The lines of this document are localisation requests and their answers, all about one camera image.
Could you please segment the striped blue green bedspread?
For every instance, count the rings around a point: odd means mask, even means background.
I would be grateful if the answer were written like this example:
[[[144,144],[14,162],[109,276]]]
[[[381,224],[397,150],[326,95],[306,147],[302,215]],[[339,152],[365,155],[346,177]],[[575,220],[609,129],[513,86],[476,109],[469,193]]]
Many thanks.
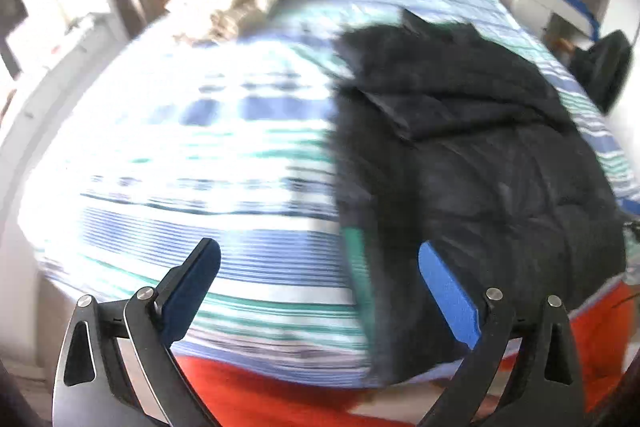
[[[498,0],[281,0],[253,35],[224,43],[150,25],[93,81],[25,181],[18,223],[44,273],[111,300],[157,283],[204,237],[221,265],[178,349],[257,373],[331,387],[371,373],[335,202],[336,39],[405,12],[470,24],[534,64],[597,156],[623,216],[639,187],[578,82]]]

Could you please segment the black jacket on chair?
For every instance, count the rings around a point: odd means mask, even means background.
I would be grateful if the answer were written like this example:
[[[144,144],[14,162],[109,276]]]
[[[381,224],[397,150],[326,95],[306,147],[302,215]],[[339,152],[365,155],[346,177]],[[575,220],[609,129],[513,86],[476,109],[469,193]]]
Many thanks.
[[[574,49],[568,70],[600,112],[608,115],[625,86],[631,57],[629,40],[616,30],[588,50]]]

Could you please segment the blue cloth on desk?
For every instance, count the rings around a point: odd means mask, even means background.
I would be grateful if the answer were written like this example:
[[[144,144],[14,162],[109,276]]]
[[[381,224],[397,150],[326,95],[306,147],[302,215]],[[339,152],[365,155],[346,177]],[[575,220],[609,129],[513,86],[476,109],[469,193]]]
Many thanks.
[[[600,23],[594,17],[587,5],[582,0],[563,0],[571,5],[580,14],[582,14],[590,25],[590,38],[593,42],[597,42],[600,39]]]

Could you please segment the orange red rug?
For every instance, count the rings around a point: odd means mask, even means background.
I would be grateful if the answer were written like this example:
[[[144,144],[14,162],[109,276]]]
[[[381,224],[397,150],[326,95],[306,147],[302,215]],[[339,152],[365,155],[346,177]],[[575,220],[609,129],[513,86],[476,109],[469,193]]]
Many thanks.
[[[572,321],[582,366],[586,409],[593,410],[622,379],[637,326],[639,288],[620,283]],[[287,383],[227,363],[178,358],[180,369],[225,426],[413,426],[447,382],[386,389],[340,389]]]

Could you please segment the black puffer jacket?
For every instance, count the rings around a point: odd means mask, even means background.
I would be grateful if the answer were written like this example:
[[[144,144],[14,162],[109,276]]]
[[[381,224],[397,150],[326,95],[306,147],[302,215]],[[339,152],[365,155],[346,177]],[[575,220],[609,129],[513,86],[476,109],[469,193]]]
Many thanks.
[[[626,267],[623,216],[551,83],[470,24],[341,34],[335,202],[352,290],[383,385],[457,361],[465,345],[419,271],[431,246],[472,303],[489,287],[522,322],[554,294],[570,310]]]

